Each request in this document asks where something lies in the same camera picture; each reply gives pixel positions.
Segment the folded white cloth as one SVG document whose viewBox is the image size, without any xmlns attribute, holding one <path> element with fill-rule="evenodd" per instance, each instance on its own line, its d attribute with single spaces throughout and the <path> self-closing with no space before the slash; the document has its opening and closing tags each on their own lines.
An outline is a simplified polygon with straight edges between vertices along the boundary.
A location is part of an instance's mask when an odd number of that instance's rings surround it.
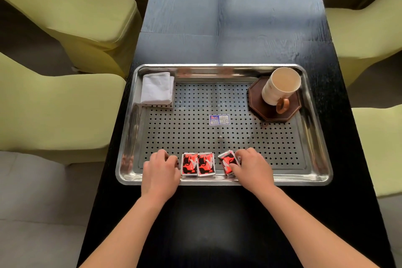
<svg viewBox="0 0 402 268">
<path fill-rule="evenodd" d="M 143 76 L 140 103 L 170 105 L 175 89 L 174 76 L 169 72 L 150 73 Z"/>
</svg>

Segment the red and black packet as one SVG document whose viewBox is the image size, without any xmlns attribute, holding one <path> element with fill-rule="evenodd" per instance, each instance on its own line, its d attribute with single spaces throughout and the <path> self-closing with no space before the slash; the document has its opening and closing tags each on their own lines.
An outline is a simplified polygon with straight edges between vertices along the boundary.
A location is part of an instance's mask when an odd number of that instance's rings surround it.
<svg viewBox="0 0 402 268">
<path fill-rule="evenodd" d="M 219 162 L 224 168 L 224 172 L 228 177 L 235 177 L 233 169 L 230 167 L 231 164 L 236 164 L 240 166 L 239 159 L 235 156 L 233 150 L 228 150 L 218 156 Z"/>
<path fill-rule="evenodd" d="M 198 176 L 198 153 L 183 153 L 180 169 L 182 177 Z"/>
<path fill-rule="evenodd" d="M 198 153 L 197 161 L 198 177 L 215 175 L 215 157 L 213 152 Z"/>
</svg>

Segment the person's left forearm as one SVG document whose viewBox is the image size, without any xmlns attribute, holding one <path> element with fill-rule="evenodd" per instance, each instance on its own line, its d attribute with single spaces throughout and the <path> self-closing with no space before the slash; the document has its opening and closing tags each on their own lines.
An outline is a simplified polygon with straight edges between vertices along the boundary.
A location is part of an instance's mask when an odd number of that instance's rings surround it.
<svg viewBox="0 0 402 268">
<path fill-rule="evenodd" d="M 171 196 L 141 196 L 79 268 L 136 268 L 149 231 Z"/>
</svg>

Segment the person's right hand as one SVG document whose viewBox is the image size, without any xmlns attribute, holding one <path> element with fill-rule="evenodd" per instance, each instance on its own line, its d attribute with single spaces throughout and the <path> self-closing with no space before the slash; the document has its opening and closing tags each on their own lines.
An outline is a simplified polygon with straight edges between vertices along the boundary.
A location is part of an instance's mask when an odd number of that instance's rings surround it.
<svg viewBox="0 0 402 268">
<path fill-rule="evenodd" d="M 239 183 L 245 189 L 259 197 L 275 188 L 271 166 L 254 148 L 239 149 L 235 156 L 240 158 L 242 179 Z"/>
</svg>

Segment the perforated stainless steel tray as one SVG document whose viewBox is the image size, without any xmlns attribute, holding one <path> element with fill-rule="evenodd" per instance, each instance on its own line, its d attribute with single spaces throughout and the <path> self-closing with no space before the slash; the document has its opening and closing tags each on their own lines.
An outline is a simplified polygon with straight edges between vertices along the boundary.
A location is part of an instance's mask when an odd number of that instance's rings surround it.
<svg viewBox="0 0 402 268">
<path fill-rule="evenodd" d="M 287 122 L 266 122 L 248 106 L 248 88 L 275 69 L 289 67 L 301 77 L 302 107 Z M 170 105 L 140 103 L 143 76 L 169 72 L 175 89 Z M 209 116 L 228 114 L 230 125 L 209 125 Z M 143 163 L 164 149 L 213 152 L 215 175 L 186 176 L 181 185 L 239 186 L 228 177 L 218 155 L 253 147 L 271 165 L 277 186 L 325 186 L 333 170 L 308 75 L 297 64 L 144 64 L 133 73 L 115 175 L 123 185 L 142 183 Z"/>
</svg>

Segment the brown octagonal coaster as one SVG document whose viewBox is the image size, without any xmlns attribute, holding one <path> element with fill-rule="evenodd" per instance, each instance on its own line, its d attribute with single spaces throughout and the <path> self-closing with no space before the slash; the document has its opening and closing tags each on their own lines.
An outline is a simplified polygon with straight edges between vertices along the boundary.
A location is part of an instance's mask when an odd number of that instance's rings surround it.
<svg viewBox="0 0 402 268">
<path fill-rule="evenodd" d="M 268 80 L 269 76 L 262 76 L 248 88 L 249 109 L 255 116 L 266 122 L 287 122 L 302 107 L 299 91 L 290 96 L 289 109 L 284 113 L 277 113 L 276 105 L 269 105 L 262 98 L 261 92 Z"/>
</svg>

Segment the green covered chair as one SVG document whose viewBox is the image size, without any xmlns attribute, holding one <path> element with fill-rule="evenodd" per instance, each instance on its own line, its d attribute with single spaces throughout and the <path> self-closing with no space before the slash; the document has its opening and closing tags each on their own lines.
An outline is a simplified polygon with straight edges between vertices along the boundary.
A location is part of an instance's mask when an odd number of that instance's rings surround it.
<svg viewBox="0 0 402 268">
<path fill-rule="evenodd" d="M 402 104 L 352 108 L 377 197 L 402 193 Z"/>
<path fill-rule="evenodd" d="M 78 71 L 127 77 L 142 18 L 135 0 L 5 0 L 63 46 Z"/>
<path fill-rule="evenodd" d="M 361 10 L 325 12 L 346 87 L 374 63 L 402 50 L 402 0 L 375 0 Z"/>
<path fill-rule="evenodd" d="M 44 76 L 0 53 L 0 151 L 105 161 L 125 85 L 113 74 Z"/>
</svg>

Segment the person's right forearm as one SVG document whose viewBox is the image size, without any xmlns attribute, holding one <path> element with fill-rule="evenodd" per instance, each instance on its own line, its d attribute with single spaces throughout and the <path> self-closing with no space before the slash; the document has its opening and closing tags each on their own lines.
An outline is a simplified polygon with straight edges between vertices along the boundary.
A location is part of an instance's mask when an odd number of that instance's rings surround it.
<svg viewBox="0 0 402 268">
<path fill-rule="evenodd" d="M 250 190 L 269 211 L 304 268 L 379 268 L 274 185 Z"/>
</svg>

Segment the blue and white sticker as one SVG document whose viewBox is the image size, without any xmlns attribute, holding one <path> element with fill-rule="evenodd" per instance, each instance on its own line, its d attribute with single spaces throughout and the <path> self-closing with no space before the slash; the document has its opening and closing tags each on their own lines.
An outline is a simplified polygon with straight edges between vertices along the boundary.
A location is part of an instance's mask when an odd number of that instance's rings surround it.
<svg viewBox="0 0 402 268">
<path fill-rule="evenodd" d="M 230 116 L 228 114 L 210 115 L 209 125 L 230 125 Z"/>
</svg>

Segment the person's left hand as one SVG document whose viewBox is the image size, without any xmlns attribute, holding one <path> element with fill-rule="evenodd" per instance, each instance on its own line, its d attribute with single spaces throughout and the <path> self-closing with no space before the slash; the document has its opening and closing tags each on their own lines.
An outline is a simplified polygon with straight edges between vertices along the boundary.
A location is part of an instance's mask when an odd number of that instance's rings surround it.
<svg viewBox="0 0 402 268">
<path fill-rule="evenodd" d="M 141 197 L 165 203 L 176 192 L 179 183 L 174 182 L 174 168 L 178 157 L 164 149 L 151 154 L 143 164 Z"/>
</svg>

